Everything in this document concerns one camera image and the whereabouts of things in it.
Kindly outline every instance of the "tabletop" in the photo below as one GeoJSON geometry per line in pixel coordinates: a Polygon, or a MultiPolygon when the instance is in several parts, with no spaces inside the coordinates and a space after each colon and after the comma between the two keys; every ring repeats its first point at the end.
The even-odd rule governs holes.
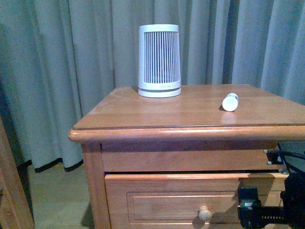
{"type": "Polygon", "coordinates": [[[305,140],[305,106],[246,84],[182,86],[182,93],[170,98],[142,97],[134,87],[118,87],[73,127],[69,138],[86,142],[131,134],[138,140],[195,135],[305,140]],[[239,96],[234,112],[221,106],[228,93],[239,96]]]}

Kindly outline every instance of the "floor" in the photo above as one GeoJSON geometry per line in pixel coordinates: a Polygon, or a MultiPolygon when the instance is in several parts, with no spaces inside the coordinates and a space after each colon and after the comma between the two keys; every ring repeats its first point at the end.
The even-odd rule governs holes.
{"type": "Polygon", "coordinates": [[[84,166],[68,173],[29,167],[28,177],[36,229],[94,229],[84,166]]]}

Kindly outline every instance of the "table edge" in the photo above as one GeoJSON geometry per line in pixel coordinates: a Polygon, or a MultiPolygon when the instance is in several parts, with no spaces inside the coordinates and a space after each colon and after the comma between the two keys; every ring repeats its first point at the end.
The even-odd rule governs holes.
{"type": "Polygon", "coordinates": [[[72,129],[69,131],[68,138],[77,143],[187,140],[305,141],[305,125],[72,129]]]}

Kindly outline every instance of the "black cable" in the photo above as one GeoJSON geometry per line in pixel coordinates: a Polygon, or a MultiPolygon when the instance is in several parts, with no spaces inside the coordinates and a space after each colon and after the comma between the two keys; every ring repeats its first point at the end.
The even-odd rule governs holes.
{"type": "Polygon", "coordinates": [[[289,151],[275,150],[275,151],[273,151],[273,153],[275,153],[279,156],[291,156],[291,157],[296,157],[296,158],[305,160],[305,155],[293,153],[293,152],[289,152],[289,151]]]}

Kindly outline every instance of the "vertical vent slats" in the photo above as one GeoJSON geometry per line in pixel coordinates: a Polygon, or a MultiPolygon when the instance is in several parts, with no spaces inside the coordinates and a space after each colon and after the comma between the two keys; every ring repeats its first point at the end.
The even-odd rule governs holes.
{"type": "Polygon", "coordinates": [[[145,32],[144,47],[145,83],[180,81],[178,32],[145,32]]]}

